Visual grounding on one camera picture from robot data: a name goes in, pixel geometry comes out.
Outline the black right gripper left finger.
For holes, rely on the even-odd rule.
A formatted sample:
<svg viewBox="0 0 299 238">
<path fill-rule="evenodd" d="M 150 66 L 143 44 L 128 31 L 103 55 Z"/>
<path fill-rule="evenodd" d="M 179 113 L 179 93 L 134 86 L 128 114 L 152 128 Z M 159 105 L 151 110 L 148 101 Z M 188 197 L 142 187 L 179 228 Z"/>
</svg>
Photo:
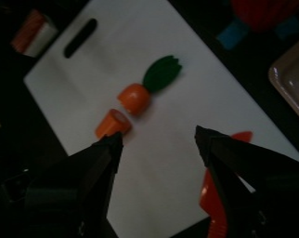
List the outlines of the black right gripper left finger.
<svg viewBox="0 0 299 238">
<path fill-rule="evenodd" d="M 122 152 L 115 133 L 33 179 L 17 238 L 118 238 L 107 214 Z"/>
</svg>

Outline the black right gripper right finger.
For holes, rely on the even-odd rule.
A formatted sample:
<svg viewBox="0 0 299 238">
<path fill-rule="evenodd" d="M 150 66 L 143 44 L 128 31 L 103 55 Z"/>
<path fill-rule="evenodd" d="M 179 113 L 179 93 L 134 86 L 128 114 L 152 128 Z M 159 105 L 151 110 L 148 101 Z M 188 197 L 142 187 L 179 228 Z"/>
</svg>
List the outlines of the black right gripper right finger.
<svg viewBox="0 0 299 238">
<path fill-rule="evenodd" d="M 207 238 L 299 238 L 299 162 L 199 126 Z"/>
</svg>

